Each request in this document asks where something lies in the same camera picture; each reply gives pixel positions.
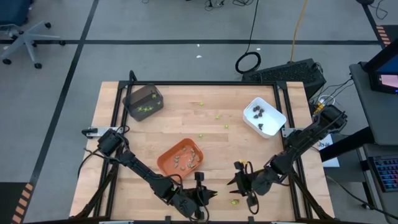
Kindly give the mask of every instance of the office chair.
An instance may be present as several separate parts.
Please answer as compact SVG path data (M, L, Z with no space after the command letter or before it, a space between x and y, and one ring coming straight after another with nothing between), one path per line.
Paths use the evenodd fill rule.
M51 23L40 22L27 31L21 31L20 27L27 22L27 14L29 12L31 1L29 0L0 0L0 31L4 31L14 42L4 51L0 58L6 65L11 64L8 56L13 54L23 45L32 59L35 68L42 68L42 64L36 61L33 47L36 47L35 40L60 40L60 37L53 35L35 34L43 28L51 28ZM64 40L60 40L60 45L65 45Z

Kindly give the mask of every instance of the white bowl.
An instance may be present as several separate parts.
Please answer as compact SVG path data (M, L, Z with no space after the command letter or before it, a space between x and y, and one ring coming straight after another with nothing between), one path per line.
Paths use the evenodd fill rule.
M260 106L260 108L264 110L262 117L258 117L257 119L254 118L254 115L259 114L259 111L253 112L253 108L256 106ZM257 97L244 109L243 121L257 131L262 137L270 138L286 123L286 117L265 100ZM259 124L264 124L262 126L262 131L259 129Z

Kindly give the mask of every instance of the wooden tabletop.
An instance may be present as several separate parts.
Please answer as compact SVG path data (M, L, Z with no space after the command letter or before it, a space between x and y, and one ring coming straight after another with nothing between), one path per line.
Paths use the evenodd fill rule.
M307 106L302 83L287 83L290 104L297 128L305 128L312 120ZM109 126L111 122L117 82L103 82L93 118L93 126ZM141 86L134 86L133 91ZM261 169L274 154L283 151L280 134L264 139L244 123L243 109L261 97L276 108L271 86L157 86L164 96L164 108L147 119L137 122L127 118L131 130L125 134L131 151L154 172L160 173L157 158L183 138L193 139L204 154L203 164L196 169L205 173L203 185L218 191L207 206L210 220L247 221L251 216L246 199L238 194L230 194L236 185L226 184L234 177L233 163L239 159L251 161L254 170ZM283 93L279 91L282 111L285 113ZM121 122L121 104L118 124ZM95 150L97 139L88 140L87 148ZM303 156L307 187L317 202L331 216L334 216L325 173L319 153L308 150ZM82 210L98 188L103 161L90 158L80 172L70 215ZM184 178L184 188L195 187L193 173ZM104 214L108 193L104 194L101 214ZM239 199L237 205L231 200ZM260 212L256 221L294 221L292 199L289 187L273 185L265 196L259 197ZM302 201L300 211L304 214ZM121 166L118 174L114 203L113 220L164 220L170 215L172 220L186 220L172 206L166 206L142 180L130 169Z

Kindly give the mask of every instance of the keyboard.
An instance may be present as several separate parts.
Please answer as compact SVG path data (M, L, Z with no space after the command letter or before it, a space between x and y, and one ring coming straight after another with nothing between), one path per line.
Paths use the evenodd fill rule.
M398 156L370 157L369 161L383 192L398 191Z
M307 62L294 62L274 68L258 70L246 76L250 82L283 80L287 82L312 83L316 81L315 72Z

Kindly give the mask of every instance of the computer monitor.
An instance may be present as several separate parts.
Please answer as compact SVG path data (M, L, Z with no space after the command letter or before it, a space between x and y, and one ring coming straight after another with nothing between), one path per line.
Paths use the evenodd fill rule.
M398 94L398 40L388 45L363 67L374 91Z

